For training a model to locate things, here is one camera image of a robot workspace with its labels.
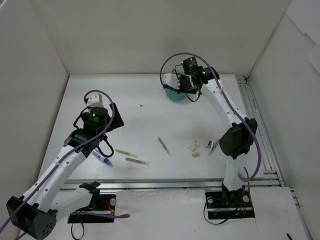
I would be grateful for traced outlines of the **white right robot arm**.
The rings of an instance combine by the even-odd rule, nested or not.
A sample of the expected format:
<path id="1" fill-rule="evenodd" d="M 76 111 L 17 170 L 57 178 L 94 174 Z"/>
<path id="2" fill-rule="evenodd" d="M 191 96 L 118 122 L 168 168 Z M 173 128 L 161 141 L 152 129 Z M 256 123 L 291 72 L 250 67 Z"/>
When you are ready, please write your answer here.
<path id="1" fill-rule="evenodd" d="M 257 121 L 249 119 L 229 99 L 220 77 L 213 68 L 199 66 L 195 57 L 182 61 L 185 77 L 193 87 L 213 105 L 220 116 L 225 133 L 219 140 L 221 151 L 228 156 L 225 176 L 221 186 L 221 200 L 227 206 L 240 202 L 245 192 L 244 181 L 240 179 L 245 170 L 246 155 L 254 143 Z"/>

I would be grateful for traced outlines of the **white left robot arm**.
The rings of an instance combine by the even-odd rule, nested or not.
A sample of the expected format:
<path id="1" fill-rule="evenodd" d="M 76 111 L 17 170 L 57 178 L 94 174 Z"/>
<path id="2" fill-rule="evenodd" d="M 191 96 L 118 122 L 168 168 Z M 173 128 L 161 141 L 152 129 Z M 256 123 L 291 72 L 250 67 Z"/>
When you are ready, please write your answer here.
<path id="1" fill-rule="evenodd" d="M 103 106 L 87 105 L 78 116 L 83 127 L 74 130 L 46 172 L 20 197 L 11 196 L 6 203 L 8 222 L 23 234 L 44 240 L 57 222 L 77 210 L 96 209 L 100 204 L 98 182 L 82 183 L 69 197 L 55 201 L 57 193 L 70 175 L 100 145 L 106 133 L 124 126 L 117 105 L 110 103 L 112 114 Z"/>

